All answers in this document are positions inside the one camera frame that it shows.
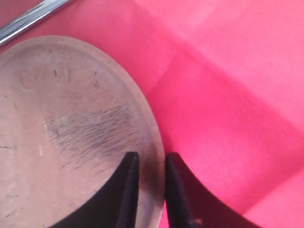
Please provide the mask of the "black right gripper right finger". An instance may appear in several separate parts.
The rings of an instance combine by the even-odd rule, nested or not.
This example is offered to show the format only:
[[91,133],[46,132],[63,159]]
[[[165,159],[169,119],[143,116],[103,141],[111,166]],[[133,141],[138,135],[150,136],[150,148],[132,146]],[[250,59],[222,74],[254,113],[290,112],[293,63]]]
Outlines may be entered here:
[[165,199],[171,228],[257,228],[213,195],[191,172],[181,156],[165,161]]

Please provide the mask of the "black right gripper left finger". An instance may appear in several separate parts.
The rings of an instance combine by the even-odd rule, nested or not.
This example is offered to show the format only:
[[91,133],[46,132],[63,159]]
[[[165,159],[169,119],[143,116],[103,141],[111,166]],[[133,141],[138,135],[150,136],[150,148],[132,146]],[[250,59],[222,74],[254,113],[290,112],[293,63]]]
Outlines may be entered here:
[[139,196],[139,155],[125,154],[105,185],[53,228],[134,228]]

